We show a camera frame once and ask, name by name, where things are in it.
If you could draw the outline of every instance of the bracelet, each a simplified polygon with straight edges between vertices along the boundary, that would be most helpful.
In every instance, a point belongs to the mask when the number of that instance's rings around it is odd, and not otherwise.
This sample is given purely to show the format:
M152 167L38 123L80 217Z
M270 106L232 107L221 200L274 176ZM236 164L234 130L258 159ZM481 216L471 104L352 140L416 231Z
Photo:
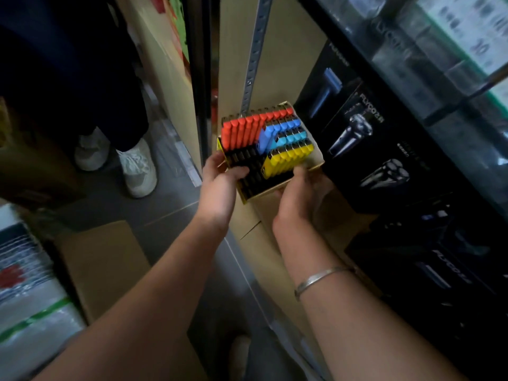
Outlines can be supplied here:
M304 281L302 282L301 284L298 285L298 287L295 289L295 298L297 301L300 301L300 296L302 295L302 293L307 290L311 285L313 285L314 283L320 281L321 279L329 276L330 274L333 274L333 273L341 273L343 271L351 271L351 272L354 272L354 269L352 267L344 267L344 266L335 266L335 267L332 267L331 269L327 269L325 271L321 271L320 273L318 274L314 274L314 275L311 275L307 281Z

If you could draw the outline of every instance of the sneaker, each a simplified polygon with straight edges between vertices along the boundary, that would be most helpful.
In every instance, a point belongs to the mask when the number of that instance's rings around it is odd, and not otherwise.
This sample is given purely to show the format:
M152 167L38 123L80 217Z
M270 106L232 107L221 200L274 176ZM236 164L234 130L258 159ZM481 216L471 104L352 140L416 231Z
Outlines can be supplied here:
M74 150L74 161L83 171L95 171L108 160L109 140L98 128L91 135L80 135Z
M247 370L247 359L251 339L245 335L234 339L229 350L228 375L229 381L241 381Z
M117 150L117 153L130 194L134 198L143 198L151 193L157 185L157 172L147 142L142 138L129 151Z

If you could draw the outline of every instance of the blue shaver image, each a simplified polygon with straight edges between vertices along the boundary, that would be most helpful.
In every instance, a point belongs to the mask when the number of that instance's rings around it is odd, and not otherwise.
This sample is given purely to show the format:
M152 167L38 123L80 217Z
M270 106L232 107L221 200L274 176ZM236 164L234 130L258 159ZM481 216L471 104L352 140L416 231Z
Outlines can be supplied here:
M323 73L323 79L325 79L325 84L321 88L319 94L316 97L316 100L314 101L314 104L312 104L312 107L310 108L310 118L313 118L316 113L318 113L330 94L335 96L342 89L342 82L333 72L332 68L325 69L325 72Z

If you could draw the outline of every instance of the person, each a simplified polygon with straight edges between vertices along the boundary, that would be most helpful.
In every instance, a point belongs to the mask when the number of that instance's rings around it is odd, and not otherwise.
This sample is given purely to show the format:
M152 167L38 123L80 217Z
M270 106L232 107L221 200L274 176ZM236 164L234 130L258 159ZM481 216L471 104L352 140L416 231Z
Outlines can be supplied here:
M64 149L78 135L80 169L101 168L112 146L130 194L155 189L137 53L114 0L0 0L0 42L0 96Z
M235 183L248 173L247 167L225 171L223 161L221 153L206 161L196 214L161 259L35 380L63 381L69 374L75 381L171 379L167 358L178 351L175 342L187 332L215 250L228 230ZM310 222L313 202L308 172L297 166L273 221L295 286L325 269L344 267ZM327 275L300 300L336 380L465 379L350 271ZM244 380L302 379L275 377L270 361L264 361L265 374L249 373L247 362Z

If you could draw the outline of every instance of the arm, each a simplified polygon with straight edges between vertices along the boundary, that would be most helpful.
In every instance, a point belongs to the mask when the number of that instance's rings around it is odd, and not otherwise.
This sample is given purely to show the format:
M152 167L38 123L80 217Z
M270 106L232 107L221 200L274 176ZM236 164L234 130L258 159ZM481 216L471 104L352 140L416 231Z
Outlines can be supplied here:
M216 153L203 168L198 210L156 265L93 323L37 378L43 380L171 379L167 358L187 333L224 238L235 204L237 179Z
M345 266L310 223L313 195L307 171L295 168L273 222L295 286L323 270ZM325 277L300 300L336 380L465 379L351 272Z

